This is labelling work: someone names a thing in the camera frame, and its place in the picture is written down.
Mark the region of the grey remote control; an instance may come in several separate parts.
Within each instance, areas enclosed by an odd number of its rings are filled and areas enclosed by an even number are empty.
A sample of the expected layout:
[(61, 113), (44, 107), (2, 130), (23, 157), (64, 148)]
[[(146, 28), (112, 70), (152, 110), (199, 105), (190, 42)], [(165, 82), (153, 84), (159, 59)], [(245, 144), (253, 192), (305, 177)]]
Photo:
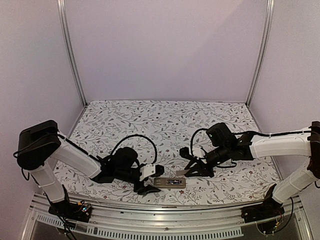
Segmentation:
[(185, 178), (157, 177), (153, 185), (159, 189), (184, 189), (186, 187)]

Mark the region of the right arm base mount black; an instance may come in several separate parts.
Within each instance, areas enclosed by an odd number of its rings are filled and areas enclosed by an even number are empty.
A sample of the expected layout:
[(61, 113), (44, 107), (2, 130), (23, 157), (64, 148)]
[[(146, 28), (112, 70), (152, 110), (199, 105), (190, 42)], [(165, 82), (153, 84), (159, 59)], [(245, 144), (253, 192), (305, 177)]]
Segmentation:
[(272, 235), (276, 232), (285, 210), (282, 203), (276, 202), (273, 197), (273, 190), (276, 184), (272, 185), (267, 191), (262, 203), (243, 207), (241, 209), (241, 217), (245, 223), (257, 222), (269, 218), (279, 217), (279, 220), (273, 219), (257, 224), (257, 229), (264, 235)]

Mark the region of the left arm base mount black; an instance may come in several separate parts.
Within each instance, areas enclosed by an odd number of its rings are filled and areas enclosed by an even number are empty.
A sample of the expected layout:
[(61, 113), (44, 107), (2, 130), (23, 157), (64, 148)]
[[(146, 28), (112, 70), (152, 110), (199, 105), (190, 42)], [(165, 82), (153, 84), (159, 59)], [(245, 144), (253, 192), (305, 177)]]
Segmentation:
[(49, 201), (49, 204), (48, 212), (60, 218), (84, 223), (88, 223), (91, 218), (92, 205), (84, 200), (72, 203), (65, 199), (57, 203)]

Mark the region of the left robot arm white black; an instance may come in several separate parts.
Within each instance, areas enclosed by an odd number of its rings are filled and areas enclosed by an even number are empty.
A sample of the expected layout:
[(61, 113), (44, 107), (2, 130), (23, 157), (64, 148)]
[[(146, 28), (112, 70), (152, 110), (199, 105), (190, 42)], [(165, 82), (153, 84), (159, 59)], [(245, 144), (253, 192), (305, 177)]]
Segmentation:
[(113, 180), (131, 183), (133, 191), (142, 196), (160, 192), (159, 188), (145, 184), (145, 181), (164, 173), (164, 167), (156, 163), (157, 156), (152, 163), (140, 163), (134, 149), (120, 147), (119, 143), (109, 155), (103, 158), (93, 156), (60, 133), (54, 120), (21, 131), (18, 149), (13, 157), (19, 167), (35, 179), (63, 217), (70, 217), (74, 213), (74, 205), (67, 200), (68, 192), (57, 180), (48, 164), (49, 159), (73, 167), (98, 184), (112, 183)]

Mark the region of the grey battery compartment cover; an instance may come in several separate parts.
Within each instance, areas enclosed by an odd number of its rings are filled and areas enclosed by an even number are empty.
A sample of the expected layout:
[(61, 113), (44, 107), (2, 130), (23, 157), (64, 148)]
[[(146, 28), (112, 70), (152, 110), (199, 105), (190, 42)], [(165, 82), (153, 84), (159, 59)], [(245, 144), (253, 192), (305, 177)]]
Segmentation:
[(183, 175), (185, 175), (188, 171), (189, 171), (188, 169), (178, 170), (178, 171), (176, 172), (176, 175), (177, 175), (177, 176), (183, 176)]

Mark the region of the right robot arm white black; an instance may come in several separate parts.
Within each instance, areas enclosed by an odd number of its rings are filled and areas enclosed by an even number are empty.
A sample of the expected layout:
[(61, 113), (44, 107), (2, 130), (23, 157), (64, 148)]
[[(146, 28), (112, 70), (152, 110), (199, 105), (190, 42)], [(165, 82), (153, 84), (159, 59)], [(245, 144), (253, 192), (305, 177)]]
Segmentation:
[(259, 206), (262, 218), (269, 218), (290, 197), (320, 178), (320, 123), (313, 121), (305, 129), (291, 132), (233, 133), (224, 122), (216, 123), (205, 132), (214, 150), (206, 152), (192, 145), (179, 150), (189, 160), (186, 177), (213, 177), (213, 169), (228, 161), (251, 161), (274, 156), (305, 156), (308, 160), (285, 180), (273, 185)]

